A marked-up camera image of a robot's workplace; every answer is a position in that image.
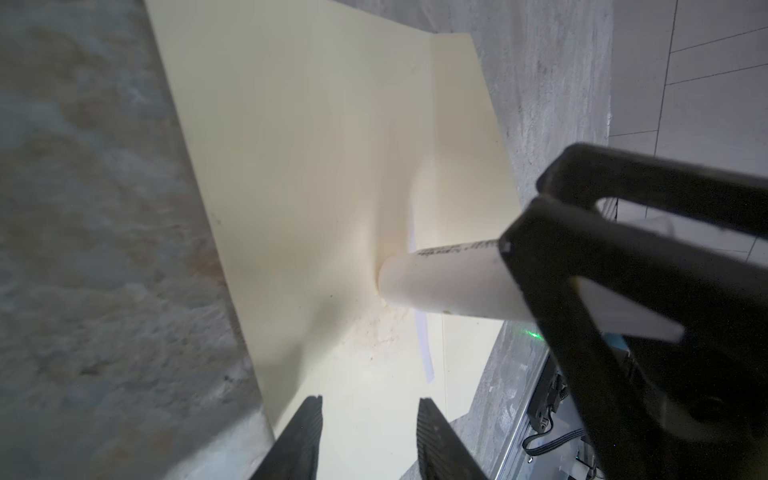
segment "white cylindrical tube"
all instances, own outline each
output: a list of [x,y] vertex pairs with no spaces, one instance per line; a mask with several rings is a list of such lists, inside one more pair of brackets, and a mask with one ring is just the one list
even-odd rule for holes
[[390,257],[379,271],[379,294],[424,312],[533,322],[496,245],[487,240]]
[[[579,295],[595,326],[605,332],[677,342],[684,328],[588,279]],[[534,322],[507,270],[496,240],[428,248],[387,259],[379,294],[393,306],[430,313]]]

